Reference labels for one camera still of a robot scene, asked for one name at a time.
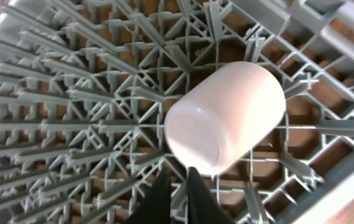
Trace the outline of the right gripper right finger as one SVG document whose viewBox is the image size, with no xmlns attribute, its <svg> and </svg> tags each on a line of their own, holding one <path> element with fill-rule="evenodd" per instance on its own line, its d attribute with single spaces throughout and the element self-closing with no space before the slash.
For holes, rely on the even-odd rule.
<svg viewBox="0 0 354 224">
<path fill-rule="evenodd" d="M 189 167 L 187 198 L 189 224 L 234 224 L 234 221 L 211 196 L 198 170 L 194 167 Z"/>
</svg>

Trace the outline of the pink cup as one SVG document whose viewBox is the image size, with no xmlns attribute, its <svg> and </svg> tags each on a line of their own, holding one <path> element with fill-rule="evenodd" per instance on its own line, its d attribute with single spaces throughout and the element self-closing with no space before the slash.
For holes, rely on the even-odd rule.
<svg viewBox="0 0 354 224">
<path fill-rule="evenodd" d="M 231 62 L 172 105 L 164 132 L 186 168 L 224 174 L 282 120 L 286 97 L 277 78 L 260 65 Z"/>
</svg>

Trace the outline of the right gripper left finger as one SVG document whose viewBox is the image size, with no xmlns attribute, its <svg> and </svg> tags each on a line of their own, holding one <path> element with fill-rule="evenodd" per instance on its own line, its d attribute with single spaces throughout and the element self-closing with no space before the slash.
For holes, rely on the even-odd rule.
<svg viewBox="0 0 354 224">
<path fill-rule="evenodd" d="M 143 202 L 127 219 L 127 224 L 169 224 L 171 201 L 170 174 L 162 170 Z"/>
</svg>

